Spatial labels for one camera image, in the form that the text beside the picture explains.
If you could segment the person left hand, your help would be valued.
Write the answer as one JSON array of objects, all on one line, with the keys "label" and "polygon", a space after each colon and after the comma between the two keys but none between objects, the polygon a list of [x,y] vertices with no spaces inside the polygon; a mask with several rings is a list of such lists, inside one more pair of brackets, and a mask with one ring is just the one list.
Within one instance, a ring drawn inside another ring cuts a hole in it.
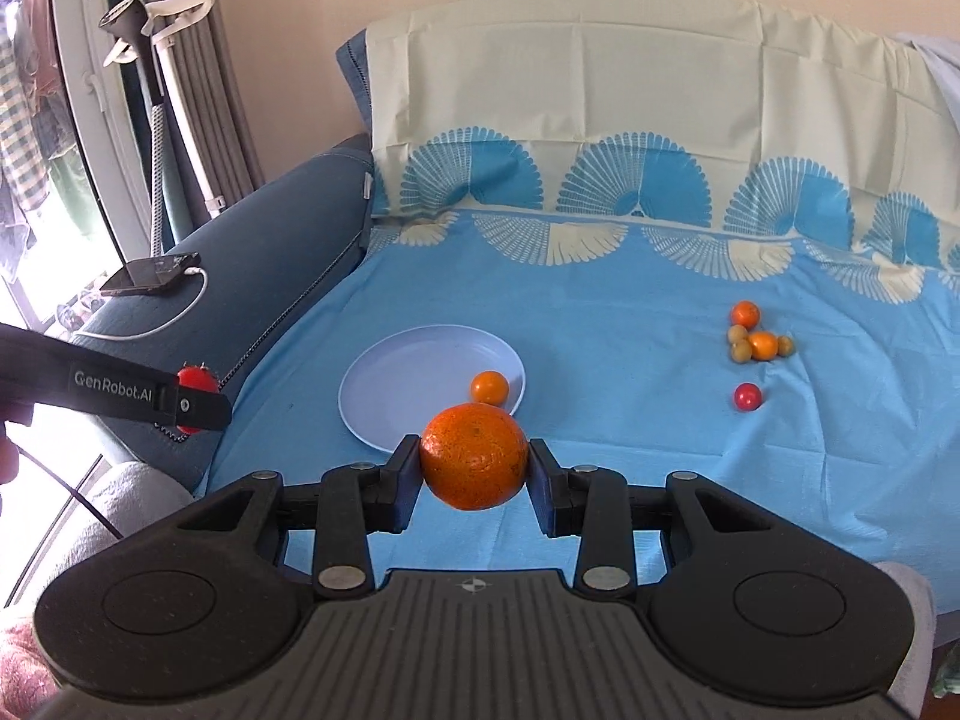
[{"label": "person left hand", "polygon": [[20,450],[7,436],[7,425],[0,424],[0,484],[11,483],[20,473]]}]

